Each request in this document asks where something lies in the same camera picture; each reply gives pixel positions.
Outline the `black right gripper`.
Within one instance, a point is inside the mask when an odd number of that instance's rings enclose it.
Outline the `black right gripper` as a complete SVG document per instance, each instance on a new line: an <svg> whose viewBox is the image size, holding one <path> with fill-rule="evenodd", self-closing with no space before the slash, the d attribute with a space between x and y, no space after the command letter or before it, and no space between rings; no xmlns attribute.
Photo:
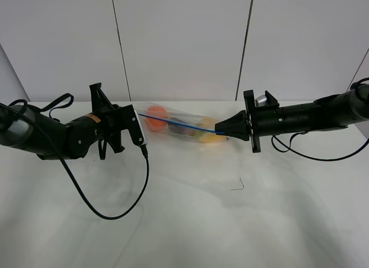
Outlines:
<svg viewBox="0 0 369 268"><path fill-rule="evenodd" d="M217 135L249 141L253 153L261 151L260 137L278 134L284 123L283 111L278 100L267 90L268 105L257 107L253 90L243 92L246 111L239 111L232 117L215 124Z"/></svg>

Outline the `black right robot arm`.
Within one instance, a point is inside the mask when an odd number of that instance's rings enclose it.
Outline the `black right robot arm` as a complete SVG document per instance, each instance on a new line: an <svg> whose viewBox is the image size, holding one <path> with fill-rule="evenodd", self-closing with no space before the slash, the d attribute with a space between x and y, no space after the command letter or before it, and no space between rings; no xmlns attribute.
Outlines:
<svg viewBox="0 0 369 268"><path fill-rule="evenodd" d="M362 82L339 95L286 107L268 91L255 98L252 90L246 90L243 96L246 109L216 123L214 129L217 135L250 141L254 153L261 151L260 137L340 130L368 120L368 84Z"/></svg>

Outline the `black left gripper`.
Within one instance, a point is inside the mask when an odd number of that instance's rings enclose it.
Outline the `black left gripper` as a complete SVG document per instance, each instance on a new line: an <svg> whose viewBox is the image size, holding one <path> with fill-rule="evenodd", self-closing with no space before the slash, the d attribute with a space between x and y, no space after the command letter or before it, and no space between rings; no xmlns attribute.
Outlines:
<svg viewBox="0 0 369 268"><path fill-rule="evenodd" d="M101 86L101 83L89 86L92 103L90 114L100 120L99 129L95 132L98 140L99 157L101 160L105 160L107 145L110 145L114 153L124 151L121 131L130 128L129 123L132 122L132 118L135 118L135 114L132 105L121 107L112 104L102 91Z"/></svg>

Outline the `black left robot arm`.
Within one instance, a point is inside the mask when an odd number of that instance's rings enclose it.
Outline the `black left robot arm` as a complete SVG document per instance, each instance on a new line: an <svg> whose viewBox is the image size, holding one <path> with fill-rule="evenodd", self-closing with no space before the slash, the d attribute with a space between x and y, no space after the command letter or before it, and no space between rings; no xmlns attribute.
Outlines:
<svg viewBox="0 0 369 268"><path fill-rule="evenodd" d="M44 108L17 100L1 108L1 145L35 153L42 160L56 160L57 152L64 159L74 160L86 156L94 143L104 159L106 147L114 153L124 151L121 132L128 130L133 144L145 142L139 119L132 105L120 107L112 104L101 89L101 84L90 85L92 110L67 124L45 112L62 108L61 102L74 97L67 93Z"/></svg>

